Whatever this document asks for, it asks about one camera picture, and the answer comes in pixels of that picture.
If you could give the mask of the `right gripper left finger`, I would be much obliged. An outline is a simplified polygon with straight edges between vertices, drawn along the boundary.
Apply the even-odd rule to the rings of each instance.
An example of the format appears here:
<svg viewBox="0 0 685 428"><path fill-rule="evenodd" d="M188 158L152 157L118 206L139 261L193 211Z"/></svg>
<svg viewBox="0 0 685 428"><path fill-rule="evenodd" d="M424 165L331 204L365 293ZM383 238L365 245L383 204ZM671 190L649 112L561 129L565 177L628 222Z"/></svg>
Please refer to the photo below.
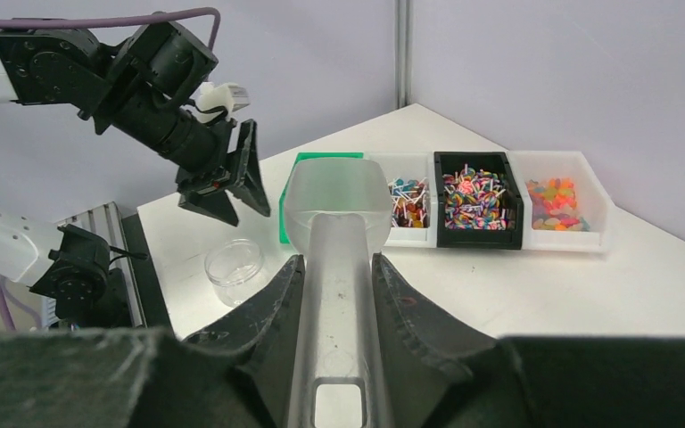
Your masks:
<svg viewBox="0 0 685 428"><path fill-rule="evenodd" d="M263 289L184 339L219 360L207 389L217 427L286 426L304 276L304 258L291 256Z"/></svg>

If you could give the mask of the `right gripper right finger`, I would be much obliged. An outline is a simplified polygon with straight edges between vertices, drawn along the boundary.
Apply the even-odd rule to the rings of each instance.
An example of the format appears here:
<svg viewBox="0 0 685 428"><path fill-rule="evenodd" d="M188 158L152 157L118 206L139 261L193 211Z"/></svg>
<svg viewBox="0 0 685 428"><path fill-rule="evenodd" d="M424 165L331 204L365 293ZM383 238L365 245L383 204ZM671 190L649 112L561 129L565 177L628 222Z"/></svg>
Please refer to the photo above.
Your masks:
<svg viewBox="0 0 685 428"><path fill-rule="evenodd" d="M508 426L507 359L497 340L372 259L384 379L397 427Z"/></svg>

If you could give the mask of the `clear plastic scoop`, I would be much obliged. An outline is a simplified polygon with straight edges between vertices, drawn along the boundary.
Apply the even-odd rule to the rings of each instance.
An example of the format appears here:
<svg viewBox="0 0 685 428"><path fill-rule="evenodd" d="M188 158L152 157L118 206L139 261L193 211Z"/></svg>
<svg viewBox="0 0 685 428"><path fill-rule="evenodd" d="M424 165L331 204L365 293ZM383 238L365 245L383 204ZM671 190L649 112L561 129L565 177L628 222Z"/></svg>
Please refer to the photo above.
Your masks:
<svg viewBox="0 0 685 428"><path fill-rule="evenodd" d="M376 322L372 257L390 233L380 165L318 159L290 210L291 245L305 258L289 427L392 427Z"/></svg>

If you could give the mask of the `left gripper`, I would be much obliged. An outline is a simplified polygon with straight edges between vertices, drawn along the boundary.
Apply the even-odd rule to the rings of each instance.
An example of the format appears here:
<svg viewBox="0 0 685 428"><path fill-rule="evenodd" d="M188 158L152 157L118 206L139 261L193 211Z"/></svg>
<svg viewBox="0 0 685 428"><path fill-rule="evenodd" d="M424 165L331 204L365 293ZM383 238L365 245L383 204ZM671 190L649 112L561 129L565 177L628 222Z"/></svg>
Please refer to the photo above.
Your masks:
<svg viewBox="0 0 685 428"><path fill-rule="evenodd" d="M253 119L241 123L229 172L231 127L201 123L184 108L217 64L215 54L182 25L144 25L111 62L105 118L179 167L177 186L188 192L180 194L179 208L238 226L228 193L217 191L228 181L235 198L261 216L271 216L257 152L258 124Z"/></svg>

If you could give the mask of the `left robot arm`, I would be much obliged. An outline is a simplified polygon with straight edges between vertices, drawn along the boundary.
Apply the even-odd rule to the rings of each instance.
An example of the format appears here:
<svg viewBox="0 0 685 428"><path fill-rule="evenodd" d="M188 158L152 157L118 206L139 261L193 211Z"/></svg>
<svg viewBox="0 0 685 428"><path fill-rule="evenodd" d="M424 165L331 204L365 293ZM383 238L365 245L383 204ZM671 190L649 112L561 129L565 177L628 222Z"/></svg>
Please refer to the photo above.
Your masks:
<svg viewBox="0 0 685 428"><path fill-rule="evenodd" d="M94 34L103 22L0 21L0 103L68 104L96 134L117 128L177 166L179 205L231 226L233 199L262 216L257 125L237 122L247 104L239 86L213 86L211 43L163 14L131 20L117 45ZM0 298L7 278L54 302L77 327L132 326L121 259L132 252L72 224L33 221L0 210Z"/></svg>

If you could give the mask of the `clear plastic jar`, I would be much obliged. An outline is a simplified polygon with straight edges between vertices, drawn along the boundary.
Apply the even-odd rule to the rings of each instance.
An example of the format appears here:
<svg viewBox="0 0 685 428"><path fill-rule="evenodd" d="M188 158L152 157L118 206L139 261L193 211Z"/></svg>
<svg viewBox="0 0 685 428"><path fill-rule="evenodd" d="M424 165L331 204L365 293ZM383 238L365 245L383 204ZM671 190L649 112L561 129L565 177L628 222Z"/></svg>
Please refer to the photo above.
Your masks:
<svg viewBox="0 0 685 428"><path fill-rule="evenodd" d="M210 250L203 265L219 300L230 308L249 300L270 280L261 248L249 239L234 239Z"/></svg>

